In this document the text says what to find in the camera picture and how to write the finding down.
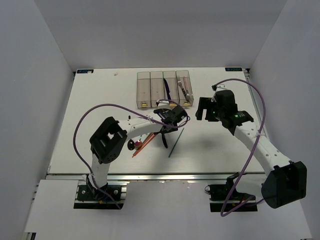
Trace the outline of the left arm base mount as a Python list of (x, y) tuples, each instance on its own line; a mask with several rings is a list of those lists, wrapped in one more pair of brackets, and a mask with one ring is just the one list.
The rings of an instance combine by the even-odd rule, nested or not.
[(104, 191), (113, 200), (99, 190), (91, 191), (87, 184), (79, 184), (73, 208), (82, 210), (121, 210), (126, 199), (127, 187), (125, 185), (109, 184)]

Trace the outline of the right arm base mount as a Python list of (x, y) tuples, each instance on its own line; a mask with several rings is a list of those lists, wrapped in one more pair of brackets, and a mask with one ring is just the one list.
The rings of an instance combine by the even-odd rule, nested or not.
[[(238, 173), (229, 176), (226, 179), (224, 184), (209, 184), (204, 188), (204, 192), (209, 195), (210, 200), (210, 211), (212, 213), (216, 212), (219, 213), (222, 209), (222, 206), (225, 202), (225, 199), (234, 185), (234, 180), (239, 176)], [(247, 199), (251, 199), (244, 204), (242, 207), (235, 210), (235, 212), (257, 212), (258, 207), (256, 205), (256, 197), (251, 196), (250, 194), (238, 192), (234, 190), (232, 195), (230, 196), (228, 203), (224, 209), (224, 213), (230, 211), (231, 209), (237, 207), (242, 202), (246, 201)]]

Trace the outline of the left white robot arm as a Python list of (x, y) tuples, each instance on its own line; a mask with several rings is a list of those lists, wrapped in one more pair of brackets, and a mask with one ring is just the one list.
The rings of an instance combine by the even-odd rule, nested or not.
[(189, 120), (186, 110), (179, 105), (136, 115), (136, 118), (127, 120), (116, 120), (112, 116), (106, 118), (89, 139), (92, 163), (86, 185), (95, 200), (112, 195), (107, 180), (111, 162), (119, 157), (125, 145), (130, 151), (136, 148), (133, 138), (144, 134), (151, 138), (175, 132)]

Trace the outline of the black knife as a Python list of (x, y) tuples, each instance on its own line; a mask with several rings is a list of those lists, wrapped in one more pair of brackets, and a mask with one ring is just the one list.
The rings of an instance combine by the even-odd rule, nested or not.
[(166, 131), (159, 132), (159, 134), (161, 134), (162, 143), (163, 143), (164, 147), (167, 149), (168, 143), (167, 143), (166, 136), (165, 136), (166, 133), (167, 133)]

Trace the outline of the black handled fork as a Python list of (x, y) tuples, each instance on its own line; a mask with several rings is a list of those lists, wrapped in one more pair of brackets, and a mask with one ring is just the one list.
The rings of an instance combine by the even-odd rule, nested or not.
[(176, 79), (177, 79), (177, 85), (180, 87), (184, 98), (185, 98), (187, 101), (189, 101), (189, 97), (188, 97), (188, 95), (187, 95), (187, 93), (186, 93), (186, 91), (185, 91), (185, 89), (184, 89), (184, 87), (183, 87), (183, 84), (182, 84), (182, 82), (181, 82), (180, 77), (177, 76)]

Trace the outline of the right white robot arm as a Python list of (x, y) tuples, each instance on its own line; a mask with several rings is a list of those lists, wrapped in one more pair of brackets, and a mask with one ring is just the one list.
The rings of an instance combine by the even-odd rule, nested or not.
[(238, 109), (231, 90), (217, 91), (213, 97), (200, 97), (195, 117), (198, 121), (221, 122), (247, 147), (264, 171), (263, 177), (239, 172), (229, 176), (217, 195), (224, 194), (233, 200), (243, 194), (260, 197), (273, 209), (305, 198), (307, 167), (301, 161), (290, 160), (259, 132), (254, 118)]

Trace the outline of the blue knife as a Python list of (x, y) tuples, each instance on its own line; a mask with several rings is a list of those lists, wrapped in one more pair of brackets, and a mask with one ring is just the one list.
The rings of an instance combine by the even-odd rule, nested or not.
[(163, 79), (163, 81), (164, 81), (164, 87), (165, 87), (167, 99), (168, 99), (168, 100), (171, 100), (170, 88), (169, 88), (168, 82), (167, 82), (167, 80), (166, 80), (165, 78)]

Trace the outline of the pink handled fork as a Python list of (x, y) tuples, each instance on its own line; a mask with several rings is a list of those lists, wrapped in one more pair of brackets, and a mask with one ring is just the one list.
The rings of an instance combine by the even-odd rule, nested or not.
[(188, 79), (184, 76), (183, 77), (183, 83), (184, 83), (184, 90), (185, 90), (185, 93), (186, 93), (186, 99), (190, 99), (190, 92), (189, 92), (189, 87), (188, 87)]

